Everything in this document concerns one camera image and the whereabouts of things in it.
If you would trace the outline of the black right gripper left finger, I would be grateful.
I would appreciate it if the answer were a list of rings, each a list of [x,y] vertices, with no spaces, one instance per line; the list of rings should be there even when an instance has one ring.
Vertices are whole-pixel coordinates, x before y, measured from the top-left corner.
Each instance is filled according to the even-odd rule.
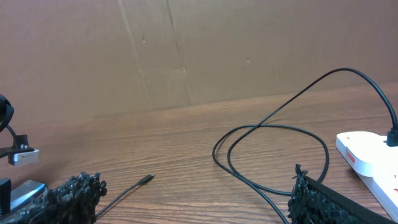
[[[106,194],[99,173],[81,172],[55,189],[46,188],[40,198],[1,218],[1,224],[93,224],[96,206]]]

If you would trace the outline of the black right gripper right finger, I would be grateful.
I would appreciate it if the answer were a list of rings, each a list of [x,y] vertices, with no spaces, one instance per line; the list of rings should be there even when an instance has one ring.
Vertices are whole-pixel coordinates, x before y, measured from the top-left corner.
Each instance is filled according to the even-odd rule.
[[[288,201],[288,217],[302,224],[395,224],[307,176],[295,166],[295,185]]]

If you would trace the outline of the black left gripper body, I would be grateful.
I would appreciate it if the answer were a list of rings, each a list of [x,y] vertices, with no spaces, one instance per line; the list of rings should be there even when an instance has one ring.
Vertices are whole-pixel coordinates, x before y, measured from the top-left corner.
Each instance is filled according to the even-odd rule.
[[[11,180],[9,178],[0,180],[0,206],[1,215],[6,215],[10,212],[11,204]]]

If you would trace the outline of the blue Galaxy smartphone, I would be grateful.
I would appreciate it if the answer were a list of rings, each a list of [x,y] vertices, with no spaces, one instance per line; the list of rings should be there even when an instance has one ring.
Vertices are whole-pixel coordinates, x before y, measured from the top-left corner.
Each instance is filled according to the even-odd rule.
[[[30,202],[32,198],[38,197],[44,192],[46,185],[44,183],[27,180],[20,186],[11,191],[10,212],[23,207]]]

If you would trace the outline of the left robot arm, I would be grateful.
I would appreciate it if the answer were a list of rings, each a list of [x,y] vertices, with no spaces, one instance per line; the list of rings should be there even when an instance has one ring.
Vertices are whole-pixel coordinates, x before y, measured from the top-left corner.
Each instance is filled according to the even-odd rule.
[[[1,131],[5,128],[15,138],[15,131],[9,126],[9,123],[14,114],[14,108],[11,103],[1,95]],[[11,180],[10,178],[1,179],[1,216],[10,212],[11,202]]]

